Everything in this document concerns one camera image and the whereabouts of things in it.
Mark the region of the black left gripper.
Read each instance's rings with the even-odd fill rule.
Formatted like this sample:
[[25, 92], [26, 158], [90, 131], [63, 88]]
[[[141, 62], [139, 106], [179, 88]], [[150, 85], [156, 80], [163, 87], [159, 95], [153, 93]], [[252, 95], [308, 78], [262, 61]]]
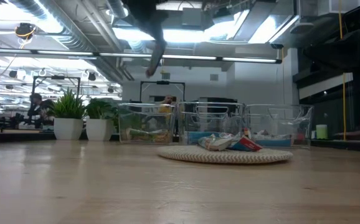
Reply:
[[145, 72], [147, 78], [154, 75], [167, 46], [164, 39], [162, 23], [168, 18], [168, 14], [165, 11], [156, 9], [156, 5], [160, 2], [161, 1], [156, 0], [123, 1], [135, 20], [135, 26], [157, 41], [151, 54], [149, 67]]

